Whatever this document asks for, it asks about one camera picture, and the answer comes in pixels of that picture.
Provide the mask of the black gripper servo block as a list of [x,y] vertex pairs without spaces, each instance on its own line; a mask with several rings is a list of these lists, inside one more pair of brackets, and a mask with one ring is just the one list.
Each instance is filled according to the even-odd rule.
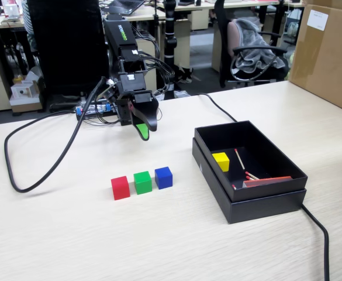
[[120,93],[120,102],[128,103],[129,101],[132,103],[143,103],[143,102],[151,102],[152,100],[152,92],[148,90],[128,90],[122,91]]

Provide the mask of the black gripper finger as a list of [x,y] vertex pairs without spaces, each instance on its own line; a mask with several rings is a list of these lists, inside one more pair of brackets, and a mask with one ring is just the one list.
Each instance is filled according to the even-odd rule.
[[158,101],[134,103],[134,126],[145,124],[155,132],[157,130]]
[[147,118],[140,111],[135,111],[134,109],[130,110],[130,117],[132,121],[132,125],[138,132],[140,138],[143,141],[149,140],[149,128],[147,126]]

